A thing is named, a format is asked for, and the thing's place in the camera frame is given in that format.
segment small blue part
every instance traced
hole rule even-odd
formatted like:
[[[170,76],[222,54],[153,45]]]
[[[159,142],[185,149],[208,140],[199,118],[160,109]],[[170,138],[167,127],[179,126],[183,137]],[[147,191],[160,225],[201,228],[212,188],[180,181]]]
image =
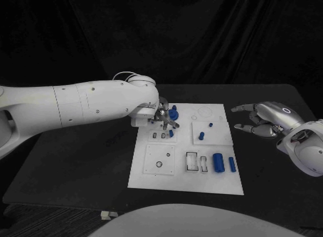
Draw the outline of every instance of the small blue part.
[[[224,172],[224,156],[221,153],[214,154],[214,167],[215,167],[215,172],[218,173]]]
[[[229,157],[231,172],[237,172],[234,158]]]
[[[205,138],[205,133],[203,133],[203,132],[201,132],[201,134],[199,134],[199,140],[202,141],[202,140],[203,140],[203,138]]]
[[[169,115],[170,115],[170,119],[175,121],[177,119],[177,110],[172,109],[169,110]]]

